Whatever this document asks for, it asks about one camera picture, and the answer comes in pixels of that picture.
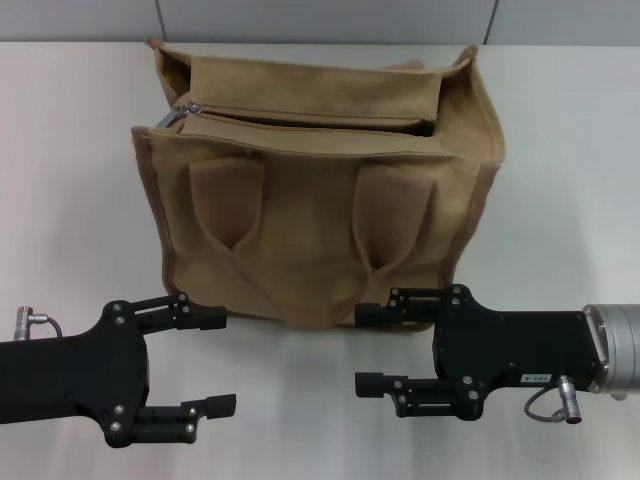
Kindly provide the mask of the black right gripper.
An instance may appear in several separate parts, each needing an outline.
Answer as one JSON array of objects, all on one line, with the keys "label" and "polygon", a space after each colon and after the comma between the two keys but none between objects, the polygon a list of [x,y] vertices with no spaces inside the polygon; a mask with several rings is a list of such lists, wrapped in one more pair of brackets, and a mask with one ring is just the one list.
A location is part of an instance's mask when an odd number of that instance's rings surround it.
[{"label": "black right gripper", "polygon": [[386,304],[355,306],[356,327],[432,323],[436,373],[444,380],[358,372],[356,396],[388,395],[400,418],[475,421],[497,389],[555,387],[567,376],[585,391],[599,368],[586,315],[579,311],[491,310],[462,285],[394,287]]}]

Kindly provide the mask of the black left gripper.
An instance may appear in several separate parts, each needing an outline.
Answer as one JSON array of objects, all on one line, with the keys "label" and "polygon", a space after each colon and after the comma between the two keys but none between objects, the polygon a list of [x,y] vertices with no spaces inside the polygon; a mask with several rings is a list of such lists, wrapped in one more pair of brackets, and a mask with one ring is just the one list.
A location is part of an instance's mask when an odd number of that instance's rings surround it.
[{"label": "black left gripper", "polygon": [[143,407],[149,392],[143,334],[224,329],[227,317],[224,306],[199,306],[178,293],[111,302],[81,334],[3,342],[1,422],[79,416],[94,420],[113,448],[133,442],[192,444],[199,421],[232,417],[237,397]]}]

